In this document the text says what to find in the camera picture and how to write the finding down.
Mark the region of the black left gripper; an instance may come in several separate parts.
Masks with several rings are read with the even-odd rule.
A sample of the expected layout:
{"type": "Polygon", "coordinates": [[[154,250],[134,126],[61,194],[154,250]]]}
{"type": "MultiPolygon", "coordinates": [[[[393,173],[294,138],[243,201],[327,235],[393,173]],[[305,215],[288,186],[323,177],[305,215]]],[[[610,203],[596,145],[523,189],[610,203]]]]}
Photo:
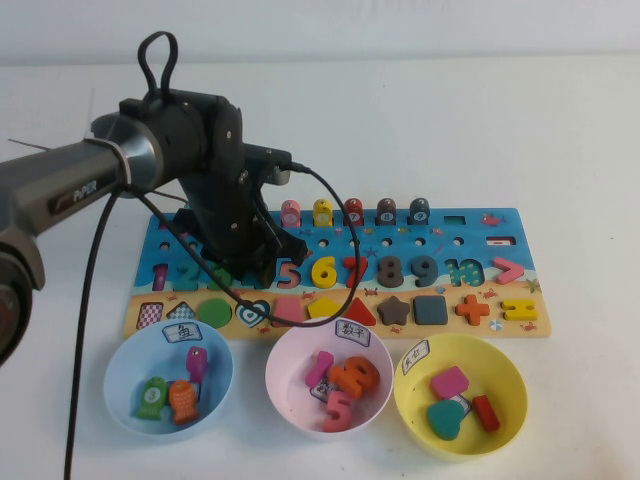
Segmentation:
{"type": "Polygon", "coordinates": [[[242,114],[229,102],[176,102],[172,172],[194,211],[206,257],[268,288],[278,258],[303,263],[304,240],[268,218],[261,188],[273,183],[280,151],[243,141],[242,114]]]}

